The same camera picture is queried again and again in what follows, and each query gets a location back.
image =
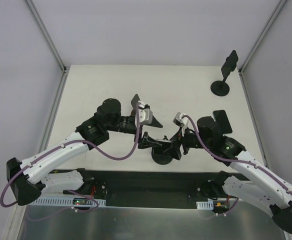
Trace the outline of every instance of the white table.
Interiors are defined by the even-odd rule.
[[[73,132],[91,118],[105,99],[121,102],[123,116],[129,116],[131,99],[138,93],[150,105],[157,120],[164,126],[144,126],[154,139],[170,138],[178,130],[172,120],[177,112],[190,115],[196,122],[213,116],[215,110],[225,110],[233,133],[230,137],[243,144],[263,163],[242,84],[237,71],[230,74],[227,96],[214,95],[210,86],[221,80],[220,66],[159,66],[159,65],[72,65],[52,128],[49,146]],[[122,157],[133,146],[134,135],[109,132],[110,139],[100,148],[112,156]],[[137,149],[127,160],[114,161],[96,150],[77,156],[58,169],[143,172],[219,172],[236,171],[214,160],[203,149],[190,149],[181,160],[159,165],[151,157],[151,148]]]

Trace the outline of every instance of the black stand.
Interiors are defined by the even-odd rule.
[[[210,90],[213,94],[224,97],[230,92],[230,86],[226,83],[227,77],[233,72],[236,68],[238,61],[238,56],[235,50],[233,50],[230,55],[226,58],[224,65],[221,67],[221,73],[223,76],[222,81],[214,81],[210,85]]]
[[[226,83],[226,78],[222,81],[214,81],[210,85],[210,90],[213,94],[224,97],[230,92],[230,86]]]

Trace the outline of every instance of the black circular base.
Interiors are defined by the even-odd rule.
[[[222,82],[223,81],[214,81],[210,85],[210,90],[212,93],[220,97],[224,97],[230,92],[230,86],[228,86],[226,82],[224,82],[222,85]]]
[[[170,156],[163,156],[163,155],[154,154],[153,148],[151,149],[151,158],[155,161],[155,163],[157,163],[159,165],[169,164],[173,160],[173,158]]]

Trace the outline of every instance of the gray floor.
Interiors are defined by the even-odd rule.
[[[28,206],[39,219],[59,207]],[[227,217],[211,211],[153,208],[99,208],[89,213],[67,209],[49,219],[23,221],[19,240],[268,240],[285,239],[272,219],[261,210],[239,202]]]

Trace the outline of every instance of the robotic arm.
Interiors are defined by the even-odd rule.
[[[132,106],[135,109],[130,116],[121,116],[120,102],[109,98],[97,108],[92,118],[84,121],[58,144],[22,161],[16,158],[9,160],[6,164],[7,180],[17,203],[27,205],[43,193],[89,189],[92,178],[83,168],[65,173],[49,173],[69,159],[93,148],[101,151],[97,146],[109,139],[108,131],[115,131],[134,134],[134,147],[138,144],[139,149],[152,148],[152,158],[162,165],[173,159],[180,160],[181,146],[184,155],[191,148],[204,148],[217,161],[243,174],[250,181],[238,180],[221,171],[215,179],[201,186],[201,192],[209,198],[225,194],[241,198],[266,212],[280,228],[292,234],[292,184],[260,165],[238,141],[223,136],[219,125],[210,116],[200,118],[196,126],[189,116],[179,112],[173,119],[179,130],[170,139],[153,139],[148,132],[142,136],[142,126],[163,126],[138,95],[133,98]],[[194,130],[188,128],[189,120]],[[135,150],[134,147],[128,156],[112,159],[128,158]]]

